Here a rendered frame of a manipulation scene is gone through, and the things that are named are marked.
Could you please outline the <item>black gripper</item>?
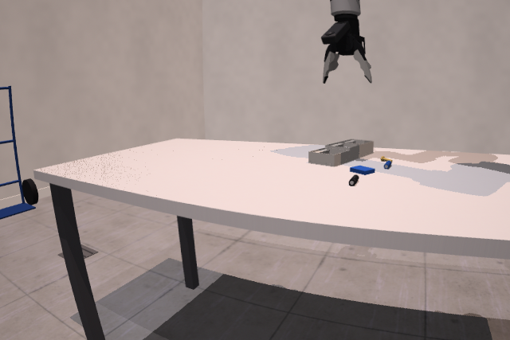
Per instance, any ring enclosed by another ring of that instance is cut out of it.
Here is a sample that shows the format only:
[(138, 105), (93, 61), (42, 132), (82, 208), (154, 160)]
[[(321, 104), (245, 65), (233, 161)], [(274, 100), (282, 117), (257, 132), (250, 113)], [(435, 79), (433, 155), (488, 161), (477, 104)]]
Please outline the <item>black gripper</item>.
[[(365, 54), (365, 37), (359, 36), (359, 19), (356, 14), (337, 14), (334, 16), (335, 21), (349, 21), (350, 29), (343, 35), (343, 37), (336, 44), (330, 44), (325, 53), (324, 58), (324, 76), (323, 83), (325, 84), (328, 73), (336, 70), (338, 67), (337, 60), (339, 55), (350, 56), (354, 55), (356, 61), (360, 63), (360, 68), (364, 71), (365, 77), (370, 83), (371, 79), (371, 65), (368, 63)], [(354, 21), (355, 20), (355, 21)], [(363, 43), (362, 43), (363, 41)], [(364, 48), (363, 48), (364, 47)], [(335, 51), (334, 51), (335, 50)], [(338, 52), (338, 53), (336, 53)]]

